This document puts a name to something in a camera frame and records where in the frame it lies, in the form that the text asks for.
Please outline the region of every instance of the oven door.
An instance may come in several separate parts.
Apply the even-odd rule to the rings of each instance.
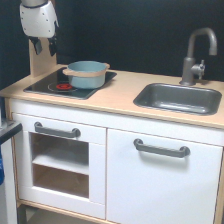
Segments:
[[[19,198],[105,218],[106,129],[13,114]]]

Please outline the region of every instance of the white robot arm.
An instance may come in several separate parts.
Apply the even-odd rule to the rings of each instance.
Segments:
[[[50,53],[56,53],[58,26],[54,6],[48,0],[22,0],[20,18],[24,33],[32,41],[36,54],[42,51],[40,37],[48,38]]]

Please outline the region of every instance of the black cooktop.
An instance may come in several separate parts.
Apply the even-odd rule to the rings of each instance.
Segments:
[[[68,76],[64,75],[61,68],[49,76],[34,83],[28,88],[24,89],[24,92],[32,92],[38,94],[47,94],[53,96],[62,96],[69,98],[76,98],[85,100],[92,96],[96,91],[106,85],[117,73],[106,72],[105,84],[97,89],[77,89],[69,84]]]

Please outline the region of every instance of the stainless steel sink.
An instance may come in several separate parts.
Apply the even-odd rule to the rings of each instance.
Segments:
[[[219,108],[222,94],[212,89],[150,84],[135,98],[140,107],[197,115],[212,115]]]

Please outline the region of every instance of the faucet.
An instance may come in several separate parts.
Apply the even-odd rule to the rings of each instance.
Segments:
[[[195,85],[194,74],[198,75],[199,79],[204,75],[204,60],[201,61],[201,64],[194,64],[195,59],[193,58],[195,37],[199,35],[208,35],[210,41],[209,55],[217,55],[217,39],[213,30],[210,28],[195,30],[190,36],[187,57],[184,58],[183,75],[180,81],[180,84],[184,86]]]

